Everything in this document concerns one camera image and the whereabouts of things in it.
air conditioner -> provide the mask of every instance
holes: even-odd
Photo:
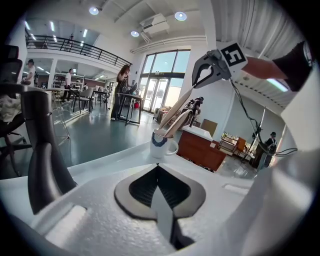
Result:
[[[140,22],[140,24],[143,31],[145,33],[149,33],[150,35],[169,29],[167,19],[161,13],[145,19],[144,21]]]

floor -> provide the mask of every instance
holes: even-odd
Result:
[[[60,151],[67,167],[92,161],[119,151],[129,149],[150,140],[153,129],[159,124],[153,120],[153,115],[142,112],[140,125],[128,124],[125,126],[123,121],[111,121],[111,110],[106,111],[106,105],[97,102],[93,104],[93,110],[89,113],[88,109],[79,112],[75,107],[75,112],[71,110],[71,103],[62,104],[63,117],[70,134],[70,139],[66,139],[60,146]],[[132,119],[138,119],[139,111],[134,110]],[[67,135],[57,110],[53,111],[54,128],[57,141],[60,143]],[[26,137],[28,143],[28,134],[25,125],[17,130],[18,133]],[[16,140],[15,135],[11,135],[12,141]],[[181,132],[175,135],[175,140],[179,142]],[[15,152],[15,161],[17,168],[22,176],[28,175],[29,162],[32,155],[32,149],[25,149]],[[255,170],[247,163],[241,163],[240,160],[227,156],[216,172],[218,174],[244,179],[253,179],[256,175]],[[15,178],[10,159],[1,166],[0,179]]]

white shirt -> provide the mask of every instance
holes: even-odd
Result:
[[[28,80],[28,81],[30,81],[30,85],[29,86],[35,87],[35,73],[36,73],[35,66],[30,67],[28,73],[29,74],[32,73],[32,77]]]
[[[67,79],[65,82],[66,86],[69,86],[71,84],[71,74],[70,73],[66,73],[65,78]]]

wooden cabinet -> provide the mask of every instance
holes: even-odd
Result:
[[[178,156],[193,161],[196,165],[202,165],[216,171],[224,161],[226,154],[210,146],[212,142],[183,131],[180,141]]]

glass door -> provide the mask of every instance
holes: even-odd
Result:
[[[143,110],[154,113],[156,108],[161,108],[165,91],[168,85],[168,78],[149,78],[147,89],[144,89]]]

